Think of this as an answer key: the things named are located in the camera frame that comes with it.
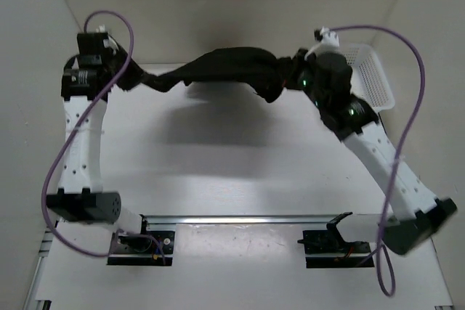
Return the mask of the black shorts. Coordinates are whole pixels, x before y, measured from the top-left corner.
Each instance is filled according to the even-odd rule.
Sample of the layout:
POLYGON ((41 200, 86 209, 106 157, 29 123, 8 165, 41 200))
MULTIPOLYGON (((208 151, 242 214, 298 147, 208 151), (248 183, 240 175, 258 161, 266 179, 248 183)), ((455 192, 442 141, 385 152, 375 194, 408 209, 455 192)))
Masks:
POLYGON ((142 83, 159 92, 168 92, 179 83, 244 83, 272 103, 284 90, 291 60, 255 47, 215 49, 168 73, 143 73, 142 83))

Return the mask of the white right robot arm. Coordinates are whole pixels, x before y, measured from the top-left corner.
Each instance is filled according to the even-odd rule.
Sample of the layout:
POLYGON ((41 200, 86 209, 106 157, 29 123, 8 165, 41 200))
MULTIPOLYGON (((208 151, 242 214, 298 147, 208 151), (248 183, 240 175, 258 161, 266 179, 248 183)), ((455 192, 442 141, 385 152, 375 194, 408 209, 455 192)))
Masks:
POLYGON ((404 256, 436 234, 456 213, 454 201, 439 198, 396 154, 378 114, 351 92, 352 68, 339 52, 300 49, 286 88, 303 91, 332 131, 372 176, 392 214, 382 213, 381 241, 404 256))

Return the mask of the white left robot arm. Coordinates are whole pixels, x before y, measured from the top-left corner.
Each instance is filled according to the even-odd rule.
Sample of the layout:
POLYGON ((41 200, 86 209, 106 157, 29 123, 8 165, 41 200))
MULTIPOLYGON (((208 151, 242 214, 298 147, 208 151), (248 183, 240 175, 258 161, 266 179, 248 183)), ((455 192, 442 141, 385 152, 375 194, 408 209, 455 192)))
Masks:
POLYGON ((61 97, 65 111, 65 143, 46 179, 55 171, 60 179, 54 191, 43 185, 41 209, 53 227, 51 213, 78 224, 104 227, 127 234, 137 252, 150 248, 152 234, 144 229, 143 217, 123 206, 116 191, 103 188, 100 170, 102 124, 113 79, 131 69, 128 54, 117 49, 81 49, 65 64, 61 97))

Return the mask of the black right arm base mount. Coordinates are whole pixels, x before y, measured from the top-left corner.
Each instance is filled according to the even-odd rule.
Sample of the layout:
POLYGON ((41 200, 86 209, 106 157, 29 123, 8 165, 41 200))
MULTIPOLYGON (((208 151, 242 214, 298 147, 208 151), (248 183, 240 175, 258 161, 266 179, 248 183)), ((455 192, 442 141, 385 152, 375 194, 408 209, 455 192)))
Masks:
POLYGON ((307 269, 373 268, 374 252, 366 241, 346 241, 338 224, 353 212, 343 212, 331 219, 325 229, 308 229, 297 242, 304 246, 307 269))

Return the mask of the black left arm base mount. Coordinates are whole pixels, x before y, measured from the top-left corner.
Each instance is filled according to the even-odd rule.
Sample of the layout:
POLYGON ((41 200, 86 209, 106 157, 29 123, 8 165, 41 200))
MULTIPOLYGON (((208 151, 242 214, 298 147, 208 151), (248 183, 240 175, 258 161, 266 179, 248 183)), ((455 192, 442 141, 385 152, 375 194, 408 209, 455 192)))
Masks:
POLYGON ((172 266, 176 232, 164 227, 149 228, 146 234, 157 240, 156 245, 149 238, 120 235, 107 258, 108 266, 172 266))

